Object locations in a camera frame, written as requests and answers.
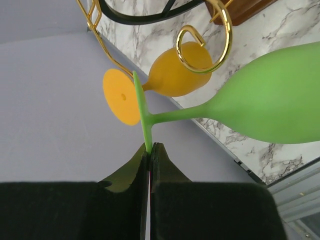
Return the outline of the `green plastic wine glass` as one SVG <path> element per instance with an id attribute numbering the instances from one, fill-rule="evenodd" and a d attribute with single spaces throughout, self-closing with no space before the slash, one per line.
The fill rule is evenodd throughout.
<path id="1" fill-rule="evenodd" d="M 207 102 L 152 114 L 134 75 L 145 148 L 152 151 L 155 124 L 207 118 L 262 142 L 302 144 L 320 139 L 320 44 L 269 52 L 238 70 Z"/>

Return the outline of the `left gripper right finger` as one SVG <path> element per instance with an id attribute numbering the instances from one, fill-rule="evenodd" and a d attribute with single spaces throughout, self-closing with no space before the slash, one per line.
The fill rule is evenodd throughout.
<path id="1" fill-rule="evenodd" d="M 271 193 L 257 183 L 193 182 L 155 143 L 150 156 L 153 240 L 284 240 Z"/>

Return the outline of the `orange plastic wine glass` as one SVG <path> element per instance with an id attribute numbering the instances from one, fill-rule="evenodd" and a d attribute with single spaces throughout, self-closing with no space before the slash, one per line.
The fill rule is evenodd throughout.
<path id="1" fill-rule="evenodd" d="M 204 47 L 189 41 L 182 44 L 186 60 L 196 68 L 212 65 L 212 58 Z M 175 48 L 162 53 L 152 64 L 143 91 L 154 91 L 166 97 L 181 97 L 201 87 L 212 74 L 196 74 L 180 61 Z M 140 121 L 140 113 L 133 81 L 119 69 L 107 70 L 102 80 L 102 90 L 113 114 L 124 124 L 134 126 Z"/>

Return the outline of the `gold wire wine glass rack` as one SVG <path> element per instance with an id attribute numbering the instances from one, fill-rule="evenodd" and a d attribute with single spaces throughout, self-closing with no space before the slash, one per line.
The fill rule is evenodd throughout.
<path id="1" fill-rule="evenodd" d="M 217 10 L 206 0 L 77 1 L 89 31 L 107 40 L 143 72 L 156 55 L 175 46 L 179 30 L 195 27 L 208 42 L 223 29 Z"/>

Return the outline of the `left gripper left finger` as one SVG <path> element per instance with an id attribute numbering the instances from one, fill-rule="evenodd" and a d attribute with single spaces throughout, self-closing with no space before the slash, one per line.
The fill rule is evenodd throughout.
<path id="1" fill-rule="evenodd" d="M 143 240 L 148 156 L 142 145 L 101 181 L 3 182 L 3 240 Z"/>

